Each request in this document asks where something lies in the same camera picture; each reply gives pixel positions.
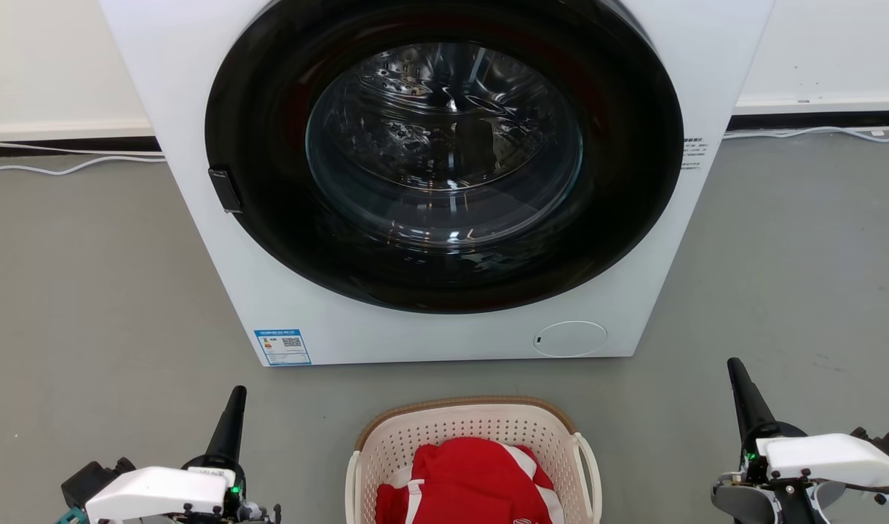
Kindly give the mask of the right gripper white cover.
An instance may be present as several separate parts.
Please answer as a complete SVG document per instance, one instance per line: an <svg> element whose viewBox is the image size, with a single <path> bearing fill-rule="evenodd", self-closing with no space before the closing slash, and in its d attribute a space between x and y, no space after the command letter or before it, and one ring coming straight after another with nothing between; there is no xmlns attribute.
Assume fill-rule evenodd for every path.
<svg viewBox="0 0 889 524"><path fill-rule="evenodd" d="M843 432L808 437L777 422L740 358L729 358L727 371L743 439L741 485L837 483L855 491L889 491L886 451Z"/></svg>

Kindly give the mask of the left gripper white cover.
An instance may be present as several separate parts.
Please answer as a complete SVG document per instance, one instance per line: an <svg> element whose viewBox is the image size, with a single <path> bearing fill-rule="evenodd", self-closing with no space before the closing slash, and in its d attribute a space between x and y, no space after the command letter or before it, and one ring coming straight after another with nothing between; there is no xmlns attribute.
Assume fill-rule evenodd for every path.
<svg viewBox="0 0 889 524"><path fill-rule="evenodd" d="M122 473L86 501L88 523L275 523L277 508L247 498L238 464L247 388L234 386L204 456L179 469L144 467Z"/></svg>

